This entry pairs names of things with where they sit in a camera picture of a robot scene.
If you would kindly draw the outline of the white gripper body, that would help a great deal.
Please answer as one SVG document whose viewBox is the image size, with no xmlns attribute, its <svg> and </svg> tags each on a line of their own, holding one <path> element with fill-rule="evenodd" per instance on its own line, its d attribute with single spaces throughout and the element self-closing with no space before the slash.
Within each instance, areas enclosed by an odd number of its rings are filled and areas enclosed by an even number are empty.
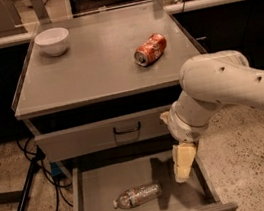
<svg viewBox="0 0 264 211">
<path fill-rule="evenodd" d="M 196 101 L 174 102 L 167 117 L 168 128 L 179 143 L 198 141 L 208 128 L 207 111 Z"/>
</svg>

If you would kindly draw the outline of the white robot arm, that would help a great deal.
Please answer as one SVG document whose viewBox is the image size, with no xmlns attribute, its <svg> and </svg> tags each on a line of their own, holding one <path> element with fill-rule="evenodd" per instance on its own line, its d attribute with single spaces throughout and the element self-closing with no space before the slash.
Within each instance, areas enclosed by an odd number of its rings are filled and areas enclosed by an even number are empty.
<svg viewBox="0 0 264 211">
<path fill-rule="evenodd" d="M 191 57 L 179 73 L 182 92 L 160 117 L 178 143 L 172 149 L 175 180 L 189 178 L 197 142 L 210 118 L 225 104 L 264 111 L 264 70 L 253 69 L 238 51 Z"/>
</svg>

